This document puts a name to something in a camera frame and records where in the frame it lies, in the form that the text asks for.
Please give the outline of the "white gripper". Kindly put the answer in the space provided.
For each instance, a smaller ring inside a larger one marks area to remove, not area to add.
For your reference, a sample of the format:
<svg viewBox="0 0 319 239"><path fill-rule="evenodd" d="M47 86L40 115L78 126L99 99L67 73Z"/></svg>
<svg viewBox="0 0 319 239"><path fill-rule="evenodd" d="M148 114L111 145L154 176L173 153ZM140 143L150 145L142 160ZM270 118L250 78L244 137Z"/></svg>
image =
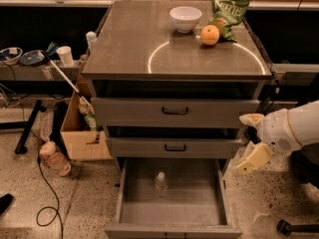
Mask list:
<svg viewBox="0 0 319 239"><path fill-rule="evenodd" d="M258 144L251 141L247 145L243 159L236 165L236 170L241 175L247 175L259 169L272 158L274 152L291 152L301 148L301 144L292 132L287 109L267 116L246 114L240 116L239 120L245 125L256 127L257 135L262 141Z"/></svg>

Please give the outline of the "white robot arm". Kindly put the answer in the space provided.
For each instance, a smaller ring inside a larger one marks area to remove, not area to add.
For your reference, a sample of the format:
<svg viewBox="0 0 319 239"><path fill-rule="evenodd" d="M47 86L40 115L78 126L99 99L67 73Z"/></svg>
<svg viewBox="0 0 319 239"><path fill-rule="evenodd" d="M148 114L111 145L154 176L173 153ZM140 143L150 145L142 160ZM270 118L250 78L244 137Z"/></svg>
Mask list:
<svg viewBox="0 0 319 239"><path fill-rule="evenodd" d="M259 143L249 142L244 159L236 166L242 175L257 170L274 154L300 150L304 145L319 142L319 101L266 116L246 114L239 119L254 127L259 138Z"/></svg>

